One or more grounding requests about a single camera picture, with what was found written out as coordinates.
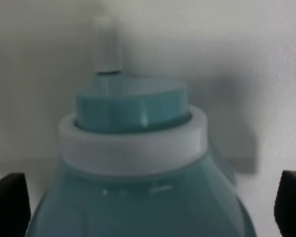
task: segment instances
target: teal plastic bottle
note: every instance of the teal plastic bottle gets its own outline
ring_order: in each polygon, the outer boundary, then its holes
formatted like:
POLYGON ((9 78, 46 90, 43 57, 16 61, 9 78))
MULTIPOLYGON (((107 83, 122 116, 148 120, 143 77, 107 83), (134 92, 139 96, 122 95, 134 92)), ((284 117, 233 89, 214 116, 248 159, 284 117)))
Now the teal plastic bottle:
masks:
POLYGON ((59 169, 27 237, 256 237, 185 84, 129 79, 108 58, 114 70, 60 122, 59 169))

